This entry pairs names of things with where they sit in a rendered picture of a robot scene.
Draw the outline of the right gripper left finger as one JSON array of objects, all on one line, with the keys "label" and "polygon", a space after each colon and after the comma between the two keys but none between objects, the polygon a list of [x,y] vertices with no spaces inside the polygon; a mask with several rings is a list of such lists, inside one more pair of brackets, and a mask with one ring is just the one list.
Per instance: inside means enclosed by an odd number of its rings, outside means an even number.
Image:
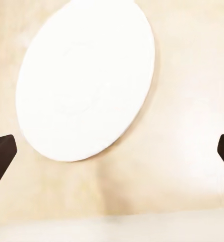
[{"label": "right gripper left finger", "polygon": [[0,137],[0,180],[17,154],[15,138],[12,134]]}]

